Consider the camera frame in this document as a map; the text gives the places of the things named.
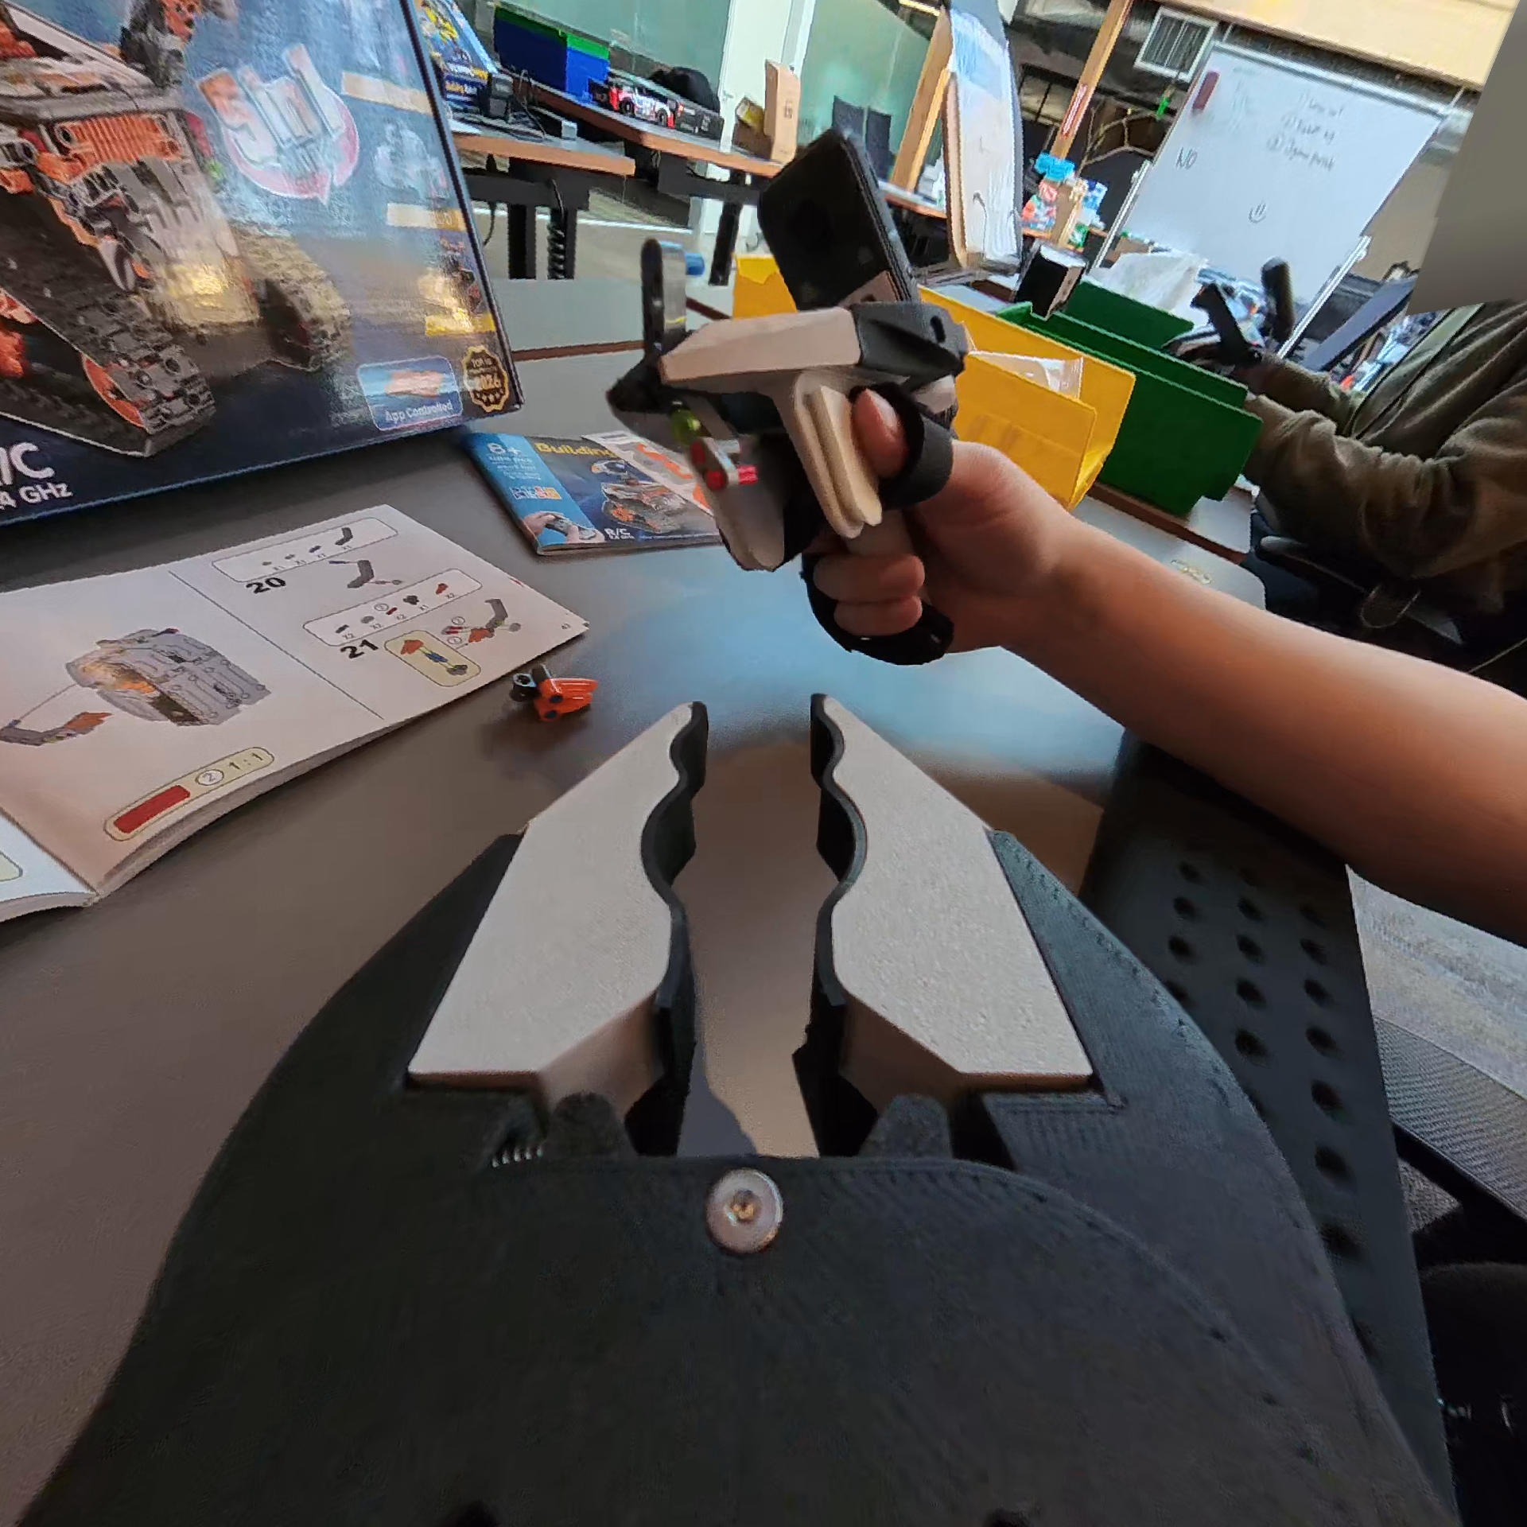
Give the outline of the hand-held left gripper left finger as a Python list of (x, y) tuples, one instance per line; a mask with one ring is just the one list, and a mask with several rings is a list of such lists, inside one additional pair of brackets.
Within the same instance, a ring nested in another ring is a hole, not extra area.
[(673, 1157), (695, 1073), (695, 962), (675, 880), (695, 855), (709, 715), (660, 717), (533, 817), (409, 1064), (418, 1086), (604, 1099)]

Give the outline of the orange claw piece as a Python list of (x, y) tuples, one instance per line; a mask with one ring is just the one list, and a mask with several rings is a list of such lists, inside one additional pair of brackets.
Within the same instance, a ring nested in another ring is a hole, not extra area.
[(598, 695), (598, 682), (582, 677), (553, 675), (542, 662), (516, 671), (511, 697), (542, 720), (562, 720), (589, 711)]

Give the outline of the person's right forearm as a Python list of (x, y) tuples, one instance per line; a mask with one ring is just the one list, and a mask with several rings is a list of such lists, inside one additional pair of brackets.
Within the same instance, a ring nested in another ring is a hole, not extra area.
[(1524, 944), (1522, 697), (1242, 604), (1067, 515), (1042, 548), (1031, 662), (1362, 879)]

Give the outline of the grey desk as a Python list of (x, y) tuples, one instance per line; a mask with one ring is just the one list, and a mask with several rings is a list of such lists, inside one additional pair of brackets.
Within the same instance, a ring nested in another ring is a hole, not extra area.
[(593, 710), (542, 724), (504, 684), (262, 795), (102, 904), (4, 926), (2, 1515), (17, 1524), (122, 1360), (178, 1222), (327, 1000), (496, 837), (673, 708), (711, 719), (678, 880), (702, 1075), (682, 1155), (815, 1155), (791, 1057), (809, 1017), (809, 699), (838, 699), (1069, 890), (1120, 726), (982, 653), (842, 653), (800, 577), (722, 550), (538, 561), (447, 433), (4, 531), (4, 590), (160, 566), (391, 504), (589, 622), (555, 668)]

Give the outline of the person's right hand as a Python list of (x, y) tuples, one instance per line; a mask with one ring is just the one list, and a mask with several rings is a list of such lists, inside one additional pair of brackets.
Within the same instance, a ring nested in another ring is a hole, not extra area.
[(1096, 546), (998, 451), (956, 444), (945, 486), (904, 513), (909, 550), (813, 546), (807, 591), (851, 639), (909, 633), (931, 610), (953, 628), (953, 650), (1005, 650), (1053, 664), (1071, 639), (1078, 579)]

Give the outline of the cardboard box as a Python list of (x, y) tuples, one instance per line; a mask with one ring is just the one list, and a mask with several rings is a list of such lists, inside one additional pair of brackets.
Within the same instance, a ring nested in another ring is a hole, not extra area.
[(762, 102), (742, 99), (736, 104), (731, 150), (784, 166), (796, 153), (802, 82), (791, 68), (766, 62), (764, 91)]

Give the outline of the robot sticker sheet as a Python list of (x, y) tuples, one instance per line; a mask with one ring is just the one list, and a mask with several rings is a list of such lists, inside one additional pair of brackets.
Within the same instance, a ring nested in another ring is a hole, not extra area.
[(680, 495), (686, 502), (704, 510), (713, 517), (713, 501), (707, 495), (696, 470), (687, 457), (678, 455), (676, 450), (658, 446), (638, 433), (627, 430), (615, 430), (604, 433), (589, 433), (586, 441), (600, 446), (636, 468), (640, 475), (662, 484), (666, 490)]

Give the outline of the toy race car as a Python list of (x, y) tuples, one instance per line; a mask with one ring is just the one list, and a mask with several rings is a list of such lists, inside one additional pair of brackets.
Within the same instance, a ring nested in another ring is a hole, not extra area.
[(587, 99), (649, 128), (678, 131), (700, 141), (720, 142), (722, 117), (715, 108), (693, 102), (666, 86), (611, 70), (602, 81), (586, 86)]

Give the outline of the small black box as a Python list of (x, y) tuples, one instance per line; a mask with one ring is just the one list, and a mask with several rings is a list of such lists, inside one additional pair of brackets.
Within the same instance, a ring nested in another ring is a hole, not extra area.
[(1035, 242), (1018, 281), (1015, 302), (1047, 319), (1064, 310), (1087, 268), (1085, 257), (1078, 251)]

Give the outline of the wooden work table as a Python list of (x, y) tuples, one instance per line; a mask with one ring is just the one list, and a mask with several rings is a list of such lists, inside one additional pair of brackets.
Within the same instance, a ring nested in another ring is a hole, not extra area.
[(578, 266), (580, 215), (595, 190), (635, 177), (626, 155), (582, 141), (553, 141), (509, 131), (491, 121), (451, 122), (451, 139), (473, 204), (504, 213), (507, 277), (538, 279), (540, 211), (547, 211), (547, 277), (571, 281)]

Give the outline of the black perforated chair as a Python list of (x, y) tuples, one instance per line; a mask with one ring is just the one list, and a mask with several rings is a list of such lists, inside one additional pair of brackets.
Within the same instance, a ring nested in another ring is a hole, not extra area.
[(1433, 1484), (1524, 1524), (1524, 1099), (1374, 1020), (1342, 862), (1136, 739), (1082, 900), (1260, 1113)]

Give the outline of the stacked blue green bins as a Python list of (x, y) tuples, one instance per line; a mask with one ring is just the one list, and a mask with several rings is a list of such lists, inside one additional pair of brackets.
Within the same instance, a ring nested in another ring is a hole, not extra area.
[(580, 102), (591, 102), (593, 88), (607, 84), (607, 42), (511, 4), (493, 8), (491, 46), (506, 72)]

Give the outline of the green storage bin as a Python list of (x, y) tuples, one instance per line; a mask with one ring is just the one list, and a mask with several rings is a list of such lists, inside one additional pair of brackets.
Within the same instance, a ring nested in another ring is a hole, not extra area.
[(1178, 519), (1200, 501), (1222, 501), (1238, 482), (1262, 421), (1247, 388), (1169, 353), (1191, 324), (1144, 301), (1080, 281), (1042, 317), (1027, 302), (1002, 321), (1133, 375), (1133, 397), (1100, 482)]

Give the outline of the small blue kit box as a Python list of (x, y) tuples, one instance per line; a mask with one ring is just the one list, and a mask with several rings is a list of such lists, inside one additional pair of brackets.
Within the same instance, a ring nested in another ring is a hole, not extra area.
[(498, 66), (466, 12), (456, 2), (413, 2), (413, 13), (451, 113), (482, 117)]

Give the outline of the blue robot kit box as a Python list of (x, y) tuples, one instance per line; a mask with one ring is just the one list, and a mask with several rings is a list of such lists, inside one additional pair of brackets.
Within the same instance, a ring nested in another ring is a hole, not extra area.
[(2, 515), (518, 411), (418, 4), (2, 4)]

